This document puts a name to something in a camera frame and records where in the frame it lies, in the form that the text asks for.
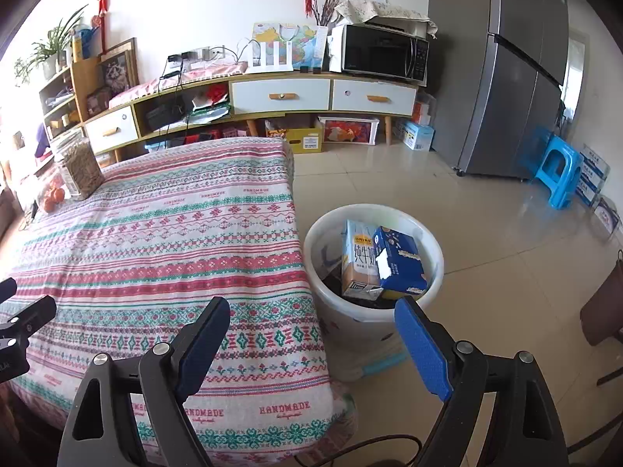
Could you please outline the dark blue carton box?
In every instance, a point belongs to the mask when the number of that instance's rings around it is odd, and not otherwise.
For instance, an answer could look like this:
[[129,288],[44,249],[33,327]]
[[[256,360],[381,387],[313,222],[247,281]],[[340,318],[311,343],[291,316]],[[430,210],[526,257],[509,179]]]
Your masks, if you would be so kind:
[[374,250],[382,299],[397,300],[406,295],[418,299],[426,293],[427,276],[411,235],[379,226]]

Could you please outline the white plastic trash bin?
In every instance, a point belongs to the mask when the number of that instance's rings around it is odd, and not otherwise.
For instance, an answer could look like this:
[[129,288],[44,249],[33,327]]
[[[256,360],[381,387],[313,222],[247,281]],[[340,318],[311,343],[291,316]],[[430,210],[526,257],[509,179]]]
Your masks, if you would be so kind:
[[374,233],[383,227],[414,239],[422,269],[413,291],[420,307],[435,299],[445,274],[438,241],[416,218],[385,205],[358,204],[322,215],[308,230],[304,265],[315,301],[329,374],[355,382],[400,364],[405,347],[396,331],[398,291],[384,287]]

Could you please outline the beige milk carton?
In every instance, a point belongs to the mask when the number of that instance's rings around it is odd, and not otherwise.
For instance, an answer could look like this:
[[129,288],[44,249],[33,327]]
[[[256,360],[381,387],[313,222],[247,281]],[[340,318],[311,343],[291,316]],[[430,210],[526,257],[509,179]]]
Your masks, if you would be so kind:
[[374,233],[376,228],[362,221],[348,219],[342,232],[342,296],[375,302],[382,293],[376,263]]

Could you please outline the patterned pink green tablecloth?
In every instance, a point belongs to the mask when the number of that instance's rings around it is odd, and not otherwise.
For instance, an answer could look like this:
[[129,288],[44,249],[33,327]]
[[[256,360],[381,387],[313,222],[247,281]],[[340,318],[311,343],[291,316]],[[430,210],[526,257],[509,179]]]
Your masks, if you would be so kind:
[[89,198],[40,216],[9,258],[17,293],[1,308],[57,304],[31,339],[30,371],[11,382],[25,407],[62,427],[94,355],[169,342],[221,296],[227,335],[185,403],[211,460],[268,466],[341,449],[356,410],[329,378],[293,181],[282,140],[205,141],[112,165]]

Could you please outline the clear jar of seeds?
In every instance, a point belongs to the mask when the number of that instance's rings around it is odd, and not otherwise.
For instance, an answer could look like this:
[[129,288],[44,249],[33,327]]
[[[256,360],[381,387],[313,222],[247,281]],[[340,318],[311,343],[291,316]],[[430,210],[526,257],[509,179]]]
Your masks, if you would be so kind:
[[53,152],[71,198],[85,200],[104,183],[90,140],[80,131],[59,140]]

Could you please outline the white blue carton box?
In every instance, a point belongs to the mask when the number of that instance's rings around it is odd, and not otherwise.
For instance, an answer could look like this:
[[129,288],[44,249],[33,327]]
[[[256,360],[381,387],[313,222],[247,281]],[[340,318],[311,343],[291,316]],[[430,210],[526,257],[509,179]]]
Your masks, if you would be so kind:
[[397,139],[412,151],[431,150],[434,129],[428,125],[417,125],[412,120],[397,118],[393,132]]

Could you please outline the blue plastic stool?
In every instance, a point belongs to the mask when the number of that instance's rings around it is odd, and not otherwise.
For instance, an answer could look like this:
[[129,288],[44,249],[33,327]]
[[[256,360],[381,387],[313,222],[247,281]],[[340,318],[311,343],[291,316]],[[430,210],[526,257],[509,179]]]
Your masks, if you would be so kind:
[[567,209],[579,183],[583,155],[554,132],[538,126],[519,148],[519,165],[531,180],[549,190],[548,204],[555,210]]

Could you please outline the yellow cardboard box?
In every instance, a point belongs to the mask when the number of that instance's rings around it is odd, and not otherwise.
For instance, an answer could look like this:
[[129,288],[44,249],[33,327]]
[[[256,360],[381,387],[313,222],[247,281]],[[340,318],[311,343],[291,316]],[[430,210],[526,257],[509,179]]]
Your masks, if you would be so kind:
[[320,153],[322,151],[323,136],[317,128],[266,128],[265,134],[271,138],[282,138],[295,154]]

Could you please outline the red picture clear bin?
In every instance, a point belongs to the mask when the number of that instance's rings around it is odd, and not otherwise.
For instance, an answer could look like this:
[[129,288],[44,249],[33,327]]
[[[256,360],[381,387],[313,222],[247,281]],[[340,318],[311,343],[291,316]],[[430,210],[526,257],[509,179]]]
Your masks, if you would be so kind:
[[325,144],[364,144],[375,146],[380,121],[378,118],[321,117],[316,128]]

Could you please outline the white wood TV cabinet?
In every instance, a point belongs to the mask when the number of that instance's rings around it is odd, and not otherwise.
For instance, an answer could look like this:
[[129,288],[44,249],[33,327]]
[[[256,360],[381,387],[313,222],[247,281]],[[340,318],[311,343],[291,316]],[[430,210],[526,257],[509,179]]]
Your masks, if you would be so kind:
[[73,92],[43,116],[49,141],[54,142],[63,133],[77,128],[90,139],[94,152],[100,154],[178,129],[199,128],[208,121],[150,126],[147,113],[169,98],[192,98],[206,93],[209,86],[224,86],[227,91],[230,110],[218,122],[282,117],[287,113],[409,117],[420,87],[417,82],[335,73],[248,73],[243,66],[243,63],[219,60],[214,67],[203,71],[165,80],[154,79],[117,95],[109,102],[107,110],[90,115],[86,102],[101,79],[100,64],[95,58],[73,63],[51,80],[70,79]]

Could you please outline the framed picture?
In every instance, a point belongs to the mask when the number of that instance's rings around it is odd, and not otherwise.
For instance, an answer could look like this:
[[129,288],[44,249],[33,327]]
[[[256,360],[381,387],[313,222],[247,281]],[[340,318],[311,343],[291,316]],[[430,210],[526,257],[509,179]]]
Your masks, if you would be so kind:
[[101,77],[113,97],[138,85],[136,39],[129,38],[99,55]]

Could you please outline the green potted plant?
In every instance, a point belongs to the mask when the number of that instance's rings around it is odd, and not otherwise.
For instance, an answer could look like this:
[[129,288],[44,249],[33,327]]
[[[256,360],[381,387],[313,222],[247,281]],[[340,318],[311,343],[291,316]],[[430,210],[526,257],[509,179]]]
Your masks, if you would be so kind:
[[14,73],[18,86],[28,83],[28,79],[38,65],[45,63],[49,58],[56,58],[71,41],[74,28],[80,23],[86,6],[79,7],[68,19],[61,20],[56,26],[48,30],[46,38],[32,43],[31,56],[18,58],[14,64]]

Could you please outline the grey refrigerator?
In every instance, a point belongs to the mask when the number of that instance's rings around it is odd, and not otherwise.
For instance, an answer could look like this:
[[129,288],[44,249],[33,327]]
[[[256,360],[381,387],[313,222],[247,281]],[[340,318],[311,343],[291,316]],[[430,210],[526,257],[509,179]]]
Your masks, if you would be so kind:
[[558,117],[567,0],[429,0],[434,150],[457,175],[527,180],[519,148]]

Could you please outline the black microwave oven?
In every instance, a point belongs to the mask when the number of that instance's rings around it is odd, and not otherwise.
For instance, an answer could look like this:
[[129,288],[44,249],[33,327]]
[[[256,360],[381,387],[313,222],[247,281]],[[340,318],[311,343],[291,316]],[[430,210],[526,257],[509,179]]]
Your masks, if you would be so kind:
[[327,36],[328,70],[333,73],[424,83],[430,44],[394,28],[336,25]]

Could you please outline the colourful map poster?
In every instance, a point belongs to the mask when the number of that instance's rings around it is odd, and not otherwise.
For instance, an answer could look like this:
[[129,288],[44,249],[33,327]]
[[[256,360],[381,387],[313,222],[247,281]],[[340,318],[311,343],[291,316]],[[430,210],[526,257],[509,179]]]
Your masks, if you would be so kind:
[[248,67],[256,73],[321,72],[328,27],[258,22],[253,25]]

